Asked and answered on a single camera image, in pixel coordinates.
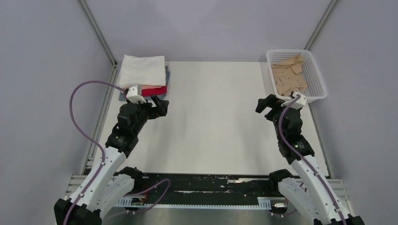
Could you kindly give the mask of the beige t shirt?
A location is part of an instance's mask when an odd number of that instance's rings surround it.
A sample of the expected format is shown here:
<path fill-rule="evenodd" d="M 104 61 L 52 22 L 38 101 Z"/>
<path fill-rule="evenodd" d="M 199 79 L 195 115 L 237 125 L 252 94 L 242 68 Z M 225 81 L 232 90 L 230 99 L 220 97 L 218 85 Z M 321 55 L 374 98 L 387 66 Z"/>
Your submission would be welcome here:
<path fill-rule="evenodd" d="M 305 93 L 308 85 L 302 72 L 304 59 L 295 55 L 289 59 L 271 65 L 277 93 L 289 96 L 294 91 Z"/>

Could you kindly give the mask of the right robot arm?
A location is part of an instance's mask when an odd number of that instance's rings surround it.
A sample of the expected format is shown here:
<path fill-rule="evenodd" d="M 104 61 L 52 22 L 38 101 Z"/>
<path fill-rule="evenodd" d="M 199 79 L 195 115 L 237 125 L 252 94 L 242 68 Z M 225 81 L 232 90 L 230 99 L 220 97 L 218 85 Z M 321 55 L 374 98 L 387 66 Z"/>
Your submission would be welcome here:
<path fill-rule="evenodd" d="M 293 92 L 287 101 L 274 94 L 258 100 L 255 111 L 270 108 L 264 117 L 273 123 L 279 151 L 303 184 L 300 186 L 288 170 L 282 169 L 270 173 L 269 192 L 282 194 L 312 225 L 362 225 L 362 218 L 353 216 L 333 191 L 302 135 L 300 111 L 305 105 L 306 96 L 299 92 Z"/>

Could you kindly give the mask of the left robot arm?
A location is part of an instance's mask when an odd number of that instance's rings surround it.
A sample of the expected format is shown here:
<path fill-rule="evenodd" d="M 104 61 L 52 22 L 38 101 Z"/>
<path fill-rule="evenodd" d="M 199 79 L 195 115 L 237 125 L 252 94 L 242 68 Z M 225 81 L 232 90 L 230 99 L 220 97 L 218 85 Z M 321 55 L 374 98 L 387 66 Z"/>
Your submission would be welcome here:
<path fill-rule="evenodd" d="M 143 190 L 142 173 L 136 168 L 125 167 L 115 180 L 112 178 L 137 145 L 138 134 L 146 122 L 167 115 L 169 101 L 157 96 L 151 99 L 143 103 L 127 101 L 120 107 L 100 161 L 67 200 L 59 199 L 54 205 L 56 224 L 100 225 L 125 194 Z"/>

